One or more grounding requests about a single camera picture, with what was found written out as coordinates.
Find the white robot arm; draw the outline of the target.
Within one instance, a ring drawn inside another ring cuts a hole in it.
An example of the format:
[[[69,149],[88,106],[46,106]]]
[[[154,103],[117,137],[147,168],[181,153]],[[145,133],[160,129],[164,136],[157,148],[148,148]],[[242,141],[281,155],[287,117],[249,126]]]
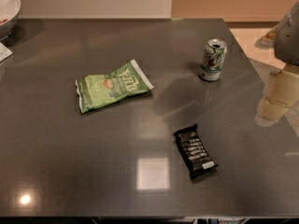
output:
[[[265,83],[255,121],[262,127],[278,122],[299,100],[299,2],[278,24],[274,53],[285,63],[282,70],[270,74]]]

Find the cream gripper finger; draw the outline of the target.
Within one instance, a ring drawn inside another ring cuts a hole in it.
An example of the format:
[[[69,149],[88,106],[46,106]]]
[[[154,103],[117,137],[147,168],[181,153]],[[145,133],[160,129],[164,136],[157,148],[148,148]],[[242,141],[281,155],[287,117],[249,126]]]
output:
[[[299,100],[299,66],[286,64],[282,70],[271,71],[257,107],[255,121],[262,127],[277,123]]]

